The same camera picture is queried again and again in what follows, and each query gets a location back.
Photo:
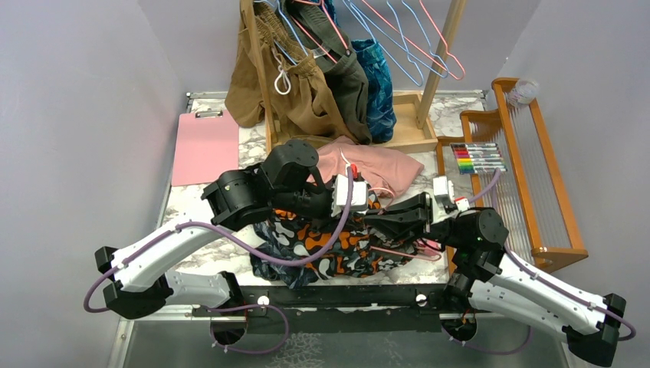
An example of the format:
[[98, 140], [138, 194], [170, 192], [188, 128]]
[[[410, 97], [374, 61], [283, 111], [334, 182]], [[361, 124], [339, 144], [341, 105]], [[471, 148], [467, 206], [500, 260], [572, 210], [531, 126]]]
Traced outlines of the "blue patterned hanging shorts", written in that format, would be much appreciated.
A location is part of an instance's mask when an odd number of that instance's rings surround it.
[[372, 38], [352, 40], [351, 44], [369, 82], [366, 120], [373, 142], [389, 142], [397, 119], [393, 108], [392, 78], [383, 49]]

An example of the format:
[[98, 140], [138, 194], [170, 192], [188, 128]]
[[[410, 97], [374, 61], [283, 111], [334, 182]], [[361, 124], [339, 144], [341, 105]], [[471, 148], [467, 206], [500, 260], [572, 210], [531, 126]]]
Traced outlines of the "set of coloured markers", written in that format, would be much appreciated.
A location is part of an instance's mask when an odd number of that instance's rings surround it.
[[504, 156], [496, 143], [452, 143], [450, 147], [460, 174], [508, 171]]

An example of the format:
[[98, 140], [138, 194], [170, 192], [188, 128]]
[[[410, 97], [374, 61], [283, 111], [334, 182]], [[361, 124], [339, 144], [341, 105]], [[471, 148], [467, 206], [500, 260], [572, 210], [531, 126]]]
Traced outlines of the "pink clipboard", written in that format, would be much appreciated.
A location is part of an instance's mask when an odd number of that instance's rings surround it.
[[215, 181], [238, 168], [239, 125], [227, 110], [179, 116], [171, 186]]

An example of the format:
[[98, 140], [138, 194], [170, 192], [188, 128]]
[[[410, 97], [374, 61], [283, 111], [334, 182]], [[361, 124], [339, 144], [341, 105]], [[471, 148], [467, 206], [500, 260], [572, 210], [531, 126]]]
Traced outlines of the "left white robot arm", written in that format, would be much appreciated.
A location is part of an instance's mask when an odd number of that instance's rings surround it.
[[198, 212], [178, 216], [125, 248], [102, 247], [95, 261], [104, 310], [126, 319], [149, 316], [166, 305], [199, 305], [229, 315], [241, 305], [241, 289], [227, 271], [214, 275], [184, 274], [176, 265], [200, 248], [227, 238], [236, 245], [236, 232], [284, 210], [309, 219], [333, 216], [338, 195], [350, 197], [353, 168], [326, 187], [317, 168], [317, 151], [303, 140], [276, 146], [267, 158], [245, 169], [229, 170], [206, 186], [202, 199], [212, 218]]

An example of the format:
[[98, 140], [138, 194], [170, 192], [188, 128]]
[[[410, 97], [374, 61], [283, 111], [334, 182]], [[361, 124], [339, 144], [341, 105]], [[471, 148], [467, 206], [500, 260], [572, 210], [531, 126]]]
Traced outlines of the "wooden clothes rack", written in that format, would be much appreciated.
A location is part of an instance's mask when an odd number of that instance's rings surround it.
[[[449, 53], [450, 53], [449, 47], [450, 44], [453, 42], [454, 34], [458, 26], [459, 19], [463, 13], [464, 7], [465, 7], [465, 3], [463, 1], [453, 1], [450, 4], [448, 15], [447, 18], [445, 19], [444, 27], [439, 29], [439, 31], [445, 36], [447, 40], [446, 43], [448, 43]], [[290, 37], [296, 41], [296, 38], [289, 31], [289, 27], [283, 24], [282, 21], [281, 24], [287, 30]], [[417, 51], [415, 48], [413, 48], [410, 44], [408, 44], [408, 46], [410, 51], [414, 53], [415, 56], [423, 60], [425, 64], [427, 64], [428, 66], [433, 66], [430, 59], [428, 59], [419, 51]], [[445, 55], [445, 51], [444, 51], [444, 46], [442, 45], [440, 40], [438, 43], [438, 48], [435, 53], [442, 56], [445, 59], [445, 63], [450, 58], [447, 56], [443, 56]], [[437, 137], [435, 135], [432, 123], [429, 118], [429, 111], [440, 79], [441, 79], [440, 77], [438, 77], [437, 75], [433, 74], [430, 71], [428, 79], [425, 82], [425, 89], [422, 93], [395, 94], [393, 92], [392, 94], [393, 108], [396, 114], [397, 121], [396, 121], [396, 125], [394, 126], [393, 138], [389, 142], [374, 143], [373, 139], [372, 142], [369, 144], [358, 143], [356, 140], [353, 142], [362, 145], [374, 145], [374, 146], [381, 146], [381, 147], [390, 148], [394, 150], [400, 150], [404, 153], [422, 153], [422, 152], [427, 152], [429, 150], [433, 150], [437, 145]], [[268, 149], [272, 149], [278, 145], [281, 145], [282, 143], [278, 143], [274, 146], [268, 146], [268, 140], [270, 138], [269, 129], [265, 122], [262, 123], [264, 123], [266, 126], [266, 147]], [[314, 143], [310, 143], [310, 144], [312, 144], [315, 147], [320, 147]]]

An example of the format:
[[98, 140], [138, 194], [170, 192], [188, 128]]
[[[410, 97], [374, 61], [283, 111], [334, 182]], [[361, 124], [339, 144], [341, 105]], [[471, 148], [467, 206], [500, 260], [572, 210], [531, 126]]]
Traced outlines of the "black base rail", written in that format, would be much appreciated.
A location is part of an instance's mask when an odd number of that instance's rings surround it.
[[416, 331], [439, 333], [442, 320], [458, 320], [460, 304], [443, 299], [443, 284], [243, 286], [246, 311], [220, 314], [199, 307], [222, 330], [244, 328], [250, 334], [335, 334]]

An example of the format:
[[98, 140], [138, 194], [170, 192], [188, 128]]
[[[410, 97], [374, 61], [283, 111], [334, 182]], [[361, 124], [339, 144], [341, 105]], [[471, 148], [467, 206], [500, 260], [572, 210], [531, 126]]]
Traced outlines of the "brown hanging shorts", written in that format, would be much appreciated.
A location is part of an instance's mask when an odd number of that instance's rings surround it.
[[241, 1], [238, 50], [225, 106], [240, 127], [265, 122], [268, 146], [303, 138], [355, 141], [311, 52], [304, 53], [266, 2]]

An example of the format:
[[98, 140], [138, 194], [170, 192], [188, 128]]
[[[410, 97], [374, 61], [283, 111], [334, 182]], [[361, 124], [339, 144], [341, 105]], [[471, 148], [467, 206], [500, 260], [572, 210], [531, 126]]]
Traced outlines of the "pink wire hanger taken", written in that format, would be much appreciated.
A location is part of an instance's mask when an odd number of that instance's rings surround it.
[[[371, 208], [369, 210], [387, 209], [391, 206], [393, 205], [376, 209]], [[379, 236], [371, 232], [367, 227], [366, 230], [370, 236], [369, 248], [390, 258], [394, 258], [396, 261], [410, 261], [412, 259], [437, 261], [441, 258], [442, 253], [445, 251], [445, 246], [437, 241], [419, 239], [411, 243], [392, 243], [381, 239]]]

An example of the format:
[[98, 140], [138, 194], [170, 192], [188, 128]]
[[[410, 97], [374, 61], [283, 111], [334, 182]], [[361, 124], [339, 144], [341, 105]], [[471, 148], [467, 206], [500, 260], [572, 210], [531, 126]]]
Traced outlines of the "dark green hanging shorts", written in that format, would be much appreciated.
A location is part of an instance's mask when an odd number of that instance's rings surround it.
[[312, 53], [346, 127], [358, 143], [372, 142], [367, 123], [369, 81], [349, 36], [333, 16], [306, 1], [281, 1], [300, 43]]

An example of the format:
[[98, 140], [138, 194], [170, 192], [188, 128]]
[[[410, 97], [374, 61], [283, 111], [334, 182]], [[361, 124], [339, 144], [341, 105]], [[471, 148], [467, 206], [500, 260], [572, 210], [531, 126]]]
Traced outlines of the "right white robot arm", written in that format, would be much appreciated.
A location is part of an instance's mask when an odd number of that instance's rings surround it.
[[613, 364], [625, 299], [573, 287], [513, 253], [495, 209], [424, 192], [388, 209], [369, 210], [364, 222], [392, 243], [431, 240], [453, 249], [455, 269], [432, 297], [433, 307], [497, 313], [553, 335], [592, 365]]

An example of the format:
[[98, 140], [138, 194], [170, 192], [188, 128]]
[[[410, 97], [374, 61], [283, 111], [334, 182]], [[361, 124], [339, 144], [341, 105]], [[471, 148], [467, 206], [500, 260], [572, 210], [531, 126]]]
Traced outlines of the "pink shorts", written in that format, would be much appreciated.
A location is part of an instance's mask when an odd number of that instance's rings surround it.
[[343, 174], [351, 163], [373, 188], [388, 189], [395, 196], [405, 194], [424, 169], [422, 163], [398, 150], [358, 145], [346, 136], [318, 148], [317, 153], [317, 168], [325, 182]]

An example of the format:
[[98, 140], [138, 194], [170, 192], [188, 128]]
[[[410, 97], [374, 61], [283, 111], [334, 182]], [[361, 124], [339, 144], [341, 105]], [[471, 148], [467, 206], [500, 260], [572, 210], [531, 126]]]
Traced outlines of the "dark leaf print shorts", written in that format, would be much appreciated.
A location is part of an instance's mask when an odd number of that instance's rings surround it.
[[[266, 222], [254, 225], [255, 234], [263, 240], [257, 250], [270, 255], [272, 258], [288, 261], [297, 260], [300, 256], [294, 254], [289, 235], [276, 233], [275, 229]], [[250, 254], [253, 274], [267, 281], [281, 281], [290, 289], [300, 288], [313, 283], [316, 278], [306, 268], [288, 267], [268, 261]]]

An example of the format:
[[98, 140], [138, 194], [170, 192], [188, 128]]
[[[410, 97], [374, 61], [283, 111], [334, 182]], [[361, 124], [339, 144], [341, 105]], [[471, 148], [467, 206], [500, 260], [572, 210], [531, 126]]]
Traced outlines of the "wooden weaving loom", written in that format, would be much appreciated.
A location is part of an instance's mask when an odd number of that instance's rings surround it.
[[456, 164], [443, 159], [453, 143], [496, 143], [507, 171], [479, 205], [495, 207], [510, 230], [508, 247], [526, 261], [552, 273], [588, 258], [576, 216], [537, 100], [515, 107], [507, 95], [522, 80], [499, 77], [491, 84], [496, 107], [461, 112], [460, 137], [441, 136], [436, 147], [438, 171], [448, 174]]

